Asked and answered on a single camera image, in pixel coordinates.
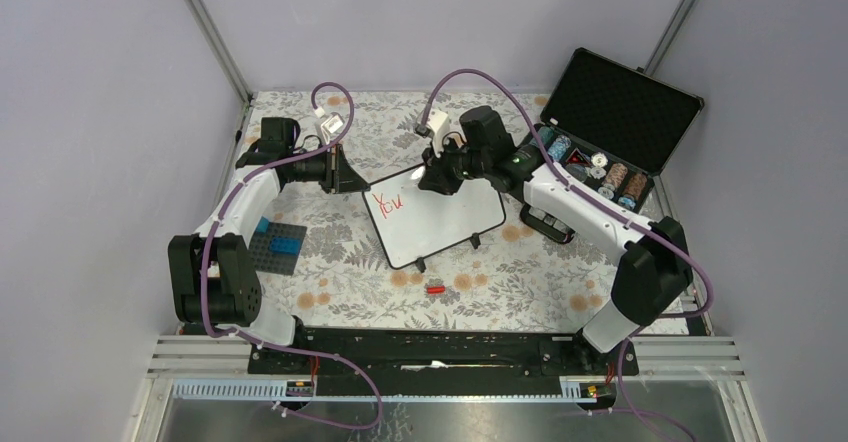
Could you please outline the small white whiteboard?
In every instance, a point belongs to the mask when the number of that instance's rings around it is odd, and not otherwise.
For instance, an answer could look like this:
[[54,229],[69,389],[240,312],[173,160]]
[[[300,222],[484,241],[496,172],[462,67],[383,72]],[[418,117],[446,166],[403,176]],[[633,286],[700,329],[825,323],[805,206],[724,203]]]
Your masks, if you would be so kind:
[[422,267],[424,260],[451,247],[479,245],[482,234],[506,221],[501,195],[485,180],[471,180],[454,195],[424,191],[418,164],[370,184],[362,193],[388,266]]

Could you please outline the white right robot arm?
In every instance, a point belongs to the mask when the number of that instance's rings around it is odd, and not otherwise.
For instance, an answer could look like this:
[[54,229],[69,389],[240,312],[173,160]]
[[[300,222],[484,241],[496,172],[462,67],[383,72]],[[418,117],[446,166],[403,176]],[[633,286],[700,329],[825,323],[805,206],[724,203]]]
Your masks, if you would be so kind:
[[445,196],[463,183],[484,179],[498,192],[542,211],[588,239],[616,267],[610,299],[578,331],[575,364],[597,374],[613,349],[660,319],[692,284],[686,238],[671,217],[653,221],[620,206],[568,173],[561,164],[571,143],[563,132],[532,125],[515,144],[500,114],[475,107],[460,118],[461,139],[451,138],[448,115],[427,105],[415,132],[429,140],[418,187]]

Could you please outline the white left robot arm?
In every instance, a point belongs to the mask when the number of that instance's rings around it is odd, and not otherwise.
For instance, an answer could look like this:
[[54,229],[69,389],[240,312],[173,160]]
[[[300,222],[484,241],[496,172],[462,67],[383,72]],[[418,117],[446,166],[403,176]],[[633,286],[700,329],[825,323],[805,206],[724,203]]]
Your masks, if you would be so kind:
[[216,336],[242,333],[274,345],[272,360],[288,373],[309,363],[310,347],[296,337],[293,315],[264,305],[249,245],[263,213],[290,183],[316,183],[328,194],[362,192],[368,183],[350,166],[341,143],[351,124],[337,113],[316,124],[318,147],[297,148],[299,123],[266,117],[260,137],[239,157],[234,179],[213,213],[193,233],[167,247],[176,316]]

